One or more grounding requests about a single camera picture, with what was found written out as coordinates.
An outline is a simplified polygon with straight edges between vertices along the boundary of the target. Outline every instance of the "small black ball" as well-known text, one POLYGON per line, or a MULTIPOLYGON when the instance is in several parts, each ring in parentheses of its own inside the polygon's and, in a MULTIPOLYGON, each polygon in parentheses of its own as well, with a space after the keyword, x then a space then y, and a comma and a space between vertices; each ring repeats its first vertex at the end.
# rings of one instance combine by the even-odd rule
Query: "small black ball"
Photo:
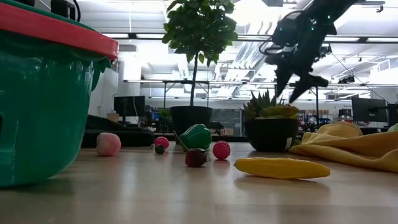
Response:
POLYGON ((162 155, 164 153, 164 147, 162 145, 158 145, 155 147, 156 154, 162 155))

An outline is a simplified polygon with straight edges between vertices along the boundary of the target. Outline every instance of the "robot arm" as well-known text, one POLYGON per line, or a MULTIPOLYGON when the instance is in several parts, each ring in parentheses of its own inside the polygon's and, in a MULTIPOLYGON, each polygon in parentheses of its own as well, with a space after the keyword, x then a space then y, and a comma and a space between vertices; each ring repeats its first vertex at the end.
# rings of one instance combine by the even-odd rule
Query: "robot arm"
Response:
POLYGON ((275 46, 265 49, 266 63, 277 65, 276 95, 279 96, 293 74, 300 77, 289 103, 313 86, 328 86, 328 80, 309 73, 327 35, 336 35, 334 22, 353 4, 365 0, 314 0, 304 11, 294 11, 278 22, 271 41, 275 46))

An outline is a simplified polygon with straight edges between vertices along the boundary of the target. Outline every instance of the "small tree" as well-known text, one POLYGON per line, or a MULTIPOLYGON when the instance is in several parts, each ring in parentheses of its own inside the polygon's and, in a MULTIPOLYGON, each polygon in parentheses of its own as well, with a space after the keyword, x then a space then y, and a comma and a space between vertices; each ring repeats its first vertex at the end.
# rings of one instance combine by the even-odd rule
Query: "small tree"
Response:
POLYGON ((175 0, 167 8, 170 20, 164 24, 162 42, 170 42, 176 54, 186 54, 188 63, 195 59, 190 106, 195 96, 198 60, 204 63, 206 58, 208 67, 211 62, 217 63, 219 54, 238 38, 236 22, 227 16, 233 11, 234 4, 222 0, 175 0))

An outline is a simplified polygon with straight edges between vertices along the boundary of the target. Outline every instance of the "toy green pepper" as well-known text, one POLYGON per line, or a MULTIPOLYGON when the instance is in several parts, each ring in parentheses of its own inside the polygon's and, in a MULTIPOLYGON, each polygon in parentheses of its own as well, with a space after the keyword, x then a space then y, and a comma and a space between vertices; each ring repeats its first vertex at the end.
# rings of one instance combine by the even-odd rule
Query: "toy green pepper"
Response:
POLYGON ((194 124, 180 136, 180 139, 187 149, 208 149, 211 133, 203 124, 194 124))

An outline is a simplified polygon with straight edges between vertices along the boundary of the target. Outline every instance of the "potted plant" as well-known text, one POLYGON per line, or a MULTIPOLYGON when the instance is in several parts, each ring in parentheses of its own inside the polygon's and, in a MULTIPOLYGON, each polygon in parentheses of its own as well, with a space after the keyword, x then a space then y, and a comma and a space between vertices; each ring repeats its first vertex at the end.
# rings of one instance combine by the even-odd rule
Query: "potted plant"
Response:
POLYGON ((185 54, 188 63, 194 60, 190 106, 170 108, 174 130, 181 135, 194 124, 208 126, 212 109, 194 106, 195 85, 198 62, 210 66, 217 63, 222 53, 232 41, 238 38, 235 33, 236 22, 228 17, 234 11, 234 4, 221 0, 175 0, 167 8, 169 22, 164 24, 166 34, 162 42, 176 54, 185 54))
POLYGON ((250 102, 243 105, 244 128, 251 146, 262 152, 288 150, 299 131, 299 109, 284 105, 282 100, 277 104, 276 96, 270 100, 268 90, 257 98, 251 94, 250 102))
POLYGON ((163 133, 169 132, 169 121, 171 120, 170 110, 169 109, 160 109, 159 111, 159 122, 160 122, 160 130, 163 133))

